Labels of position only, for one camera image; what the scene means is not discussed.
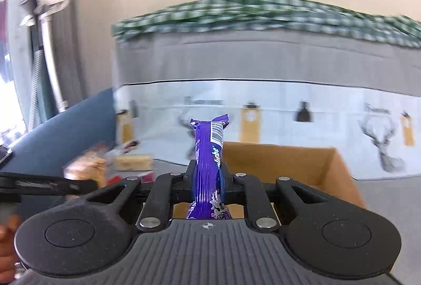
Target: snack bag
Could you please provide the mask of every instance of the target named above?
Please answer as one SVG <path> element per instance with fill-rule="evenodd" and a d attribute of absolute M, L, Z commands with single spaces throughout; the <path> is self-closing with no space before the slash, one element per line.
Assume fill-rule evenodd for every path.
<path fill-rule="evenodd" d="M 220 176 L 223 129 L 228 126 L 228 115 L 212 121 L 191 120 L 195 133 L 197 173 L 194 182 L 194 201 L 187 213 L 188 219 L 231 218 L 228 208 L 220 200 L 223 178 Z"/>

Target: human hand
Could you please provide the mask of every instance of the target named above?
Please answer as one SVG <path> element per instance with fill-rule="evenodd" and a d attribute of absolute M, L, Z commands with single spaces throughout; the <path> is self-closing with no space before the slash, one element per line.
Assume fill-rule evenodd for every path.
<path fill-rule="evenodd" d="M 20 225 L 18 215 L 9 217 L 7 226 L 0 226 L 0 283 L 7 284 L 15 279 L 15 262 L 18 261 L 13 239 Z"/>

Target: blue cushion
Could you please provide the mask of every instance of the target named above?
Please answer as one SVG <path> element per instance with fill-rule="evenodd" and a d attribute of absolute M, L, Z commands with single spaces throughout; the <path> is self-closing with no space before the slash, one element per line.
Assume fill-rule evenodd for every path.
<path fill-rule="evenodd" d="M 63 168 L 97 143 L 115 144 L 115 113 L 112 89 L 53 117 L 22 137 L 13 157 L 1 169 L 31 175 L 63 176 Z M 47 209 L 54 197 L 23 196 L 21 215 L 28 218 Z"/>

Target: white patterned board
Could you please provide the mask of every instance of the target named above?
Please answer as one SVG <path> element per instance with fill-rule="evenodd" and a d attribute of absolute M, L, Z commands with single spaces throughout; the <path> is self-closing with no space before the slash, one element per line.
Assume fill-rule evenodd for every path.
<path fill-rule="evenodd" d="M 188 80 L 125 85 L 114 99 L 116 111 L 134 116 L 135 153 L 155 159 L 187 165 L 190 119 L 228 113 L 225 141 L 336 147 L 357 180 L 421 173 L 416 96 L 303 82 Z"/>

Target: cardboard box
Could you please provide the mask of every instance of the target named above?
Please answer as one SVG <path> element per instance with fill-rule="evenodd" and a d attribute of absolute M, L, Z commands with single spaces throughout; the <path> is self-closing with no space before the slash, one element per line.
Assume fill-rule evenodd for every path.
<path fill-rule="evenodd" d="M 224 142 L 222 160 L 230 173 L 254 175 L 263 183 L 275 183 L 286 176 L 318 190 L 365 207 L 347 166 L 335 148 L 306 148 Z M 228 206 L 233 218 L 243 217 L 243 207 Z M 185 218 L 188 204 L 174 206 L 173 217 Z"/>

